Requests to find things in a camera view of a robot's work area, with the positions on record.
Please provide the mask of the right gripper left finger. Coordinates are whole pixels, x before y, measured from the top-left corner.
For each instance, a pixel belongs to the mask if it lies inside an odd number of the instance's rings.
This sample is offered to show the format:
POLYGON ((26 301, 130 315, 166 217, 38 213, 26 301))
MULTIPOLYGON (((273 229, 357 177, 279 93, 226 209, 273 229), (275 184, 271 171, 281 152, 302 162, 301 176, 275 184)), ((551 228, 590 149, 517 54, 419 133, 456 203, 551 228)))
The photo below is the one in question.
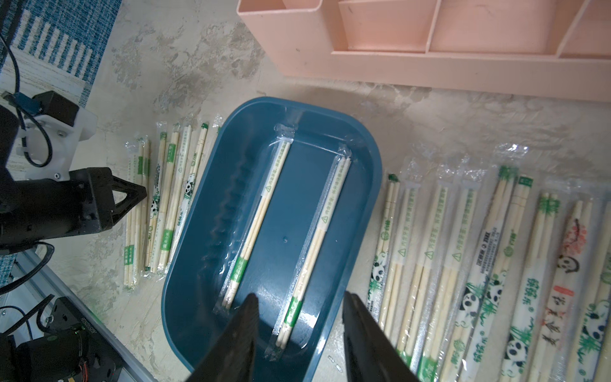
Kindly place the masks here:
POLYGON ((259 333, 259 299, 249 294, 187 381, 252 381, 259 333))

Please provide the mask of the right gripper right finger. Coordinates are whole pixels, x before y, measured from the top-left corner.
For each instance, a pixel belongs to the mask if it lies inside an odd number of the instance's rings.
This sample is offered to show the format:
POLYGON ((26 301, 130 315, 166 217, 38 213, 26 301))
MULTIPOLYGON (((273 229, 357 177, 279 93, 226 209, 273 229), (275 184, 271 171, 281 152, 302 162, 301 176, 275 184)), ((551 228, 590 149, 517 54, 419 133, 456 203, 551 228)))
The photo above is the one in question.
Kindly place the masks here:
POLYGON ((345 364, 348 381, 417 381, 357 294, 343 298, 345 364))

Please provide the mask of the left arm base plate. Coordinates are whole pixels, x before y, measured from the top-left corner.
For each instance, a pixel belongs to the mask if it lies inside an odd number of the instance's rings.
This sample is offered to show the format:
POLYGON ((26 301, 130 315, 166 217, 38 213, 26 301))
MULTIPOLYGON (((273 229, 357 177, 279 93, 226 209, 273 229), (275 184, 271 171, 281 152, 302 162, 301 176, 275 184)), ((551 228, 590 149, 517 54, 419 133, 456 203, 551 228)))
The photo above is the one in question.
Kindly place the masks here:
POLYGON ((46 326, 56 338, 54 351, 82 381, 119 380, 123 359, 70 298, 57 299, 50 317, 46 326))

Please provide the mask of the chopsticks pair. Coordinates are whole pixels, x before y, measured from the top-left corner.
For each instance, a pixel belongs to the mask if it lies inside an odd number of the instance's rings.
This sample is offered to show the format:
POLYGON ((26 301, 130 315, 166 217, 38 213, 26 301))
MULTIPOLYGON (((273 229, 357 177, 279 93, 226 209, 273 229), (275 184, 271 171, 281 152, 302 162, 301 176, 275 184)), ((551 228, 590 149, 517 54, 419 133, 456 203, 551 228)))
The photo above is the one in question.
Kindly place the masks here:
POLYGON ((494 151, 498 162, 496 189, 488 204, 483 228, 474 250, 468 277, 458 299, 458 310, 448 332, 447 348, 439 369, 440 381, 456 381, 466 352, 469 337, 477 320, 492 263, 504 227, 520 165, 529 147, 518 143, 502 143, 494 151))
POLYGON ((413 158, 408 162, 405 159, 399 174, 399 215, 396 218, 390 266, 379 318, 380 328, 387 338, 391 338, 403 269, 411 249, 411 237, 414 231, 418 192, 422 185, 422 178, 423 165, 420 160, 413 158))
POLYGON ((483 361, 488 338, 501 302, 505 280, 515 252, 517 236, 534 179, 529 174, 519 177, 509 206, 503 235, 499 244, 493 273, 484 294, 474 333, 466 352, 460 381, 475 381, 483 361))
POLYGON ((535 348, 536 321, 544 296, 549 248, 561 205, 560 192, 560 184, 549 180, 540 194, 509 337, 504 347, 501 381, 520 381, 526 375, 528 360, 535 348))
POLYGON ((566 371, 567 381, 593 381, 603 347, 610 312, 610 203, 606 204, 584 292, 566 371))

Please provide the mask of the chopsticks plain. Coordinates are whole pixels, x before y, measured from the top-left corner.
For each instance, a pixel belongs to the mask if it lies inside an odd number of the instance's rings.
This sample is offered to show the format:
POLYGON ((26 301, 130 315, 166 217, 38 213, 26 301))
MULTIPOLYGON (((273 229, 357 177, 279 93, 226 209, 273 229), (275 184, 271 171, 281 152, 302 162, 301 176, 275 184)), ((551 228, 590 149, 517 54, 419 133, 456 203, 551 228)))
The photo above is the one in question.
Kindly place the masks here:
POLYGON ((333 219, 351 163, 352 151, 344 143, 341 143, 332 162, 309 232, 302 246, 284 306, 272 330, 265 351, 264 357, 269 361, 278 361, 291 339, 291 334, 302 310, 313 269, 333 219))
POLYGON ((288 123, 275 124, 273 137, 242 154, 229 177, 230 188, 221 203, 220 223, 227 236, 219 252, 216 316, 230 315, 296 130, 288 123))

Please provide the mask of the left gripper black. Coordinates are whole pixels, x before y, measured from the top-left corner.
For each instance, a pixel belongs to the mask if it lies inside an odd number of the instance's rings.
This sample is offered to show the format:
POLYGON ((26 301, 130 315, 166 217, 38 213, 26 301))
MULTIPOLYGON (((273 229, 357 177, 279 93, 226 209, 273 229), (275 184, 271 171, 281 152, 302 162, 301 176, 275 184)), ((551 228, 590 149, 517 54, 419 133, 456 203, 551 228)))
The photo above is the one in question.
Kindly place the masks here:
POLYGON ((107 167, 74 170, 67 181, 14 181, 1 172, 1 247, 99 233, 117 225, 147 197, 145 186, 107 167), (113 192, 124 194, 115 202, 113 192))

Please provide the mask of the chopsticks red panda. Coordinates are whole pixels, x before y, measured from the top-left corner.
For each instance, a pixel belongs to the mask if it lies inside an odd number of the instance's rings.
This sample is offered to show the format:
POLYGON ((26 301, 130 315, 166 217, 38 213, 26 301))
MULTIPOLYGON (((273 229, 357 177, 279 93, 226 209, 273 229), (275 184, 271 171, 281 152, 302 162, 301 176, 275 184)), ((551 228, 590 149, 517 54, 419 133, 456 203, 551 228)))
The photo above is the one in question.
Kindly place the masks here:
POLYGON ((569 324, 577 302, 579 282, 585 275, 589 259, 593 203, 593 195, 580 193, 567 215, 536 352, 528 374, 530 381, 550 380, 555 362, 568 343, 569 324))

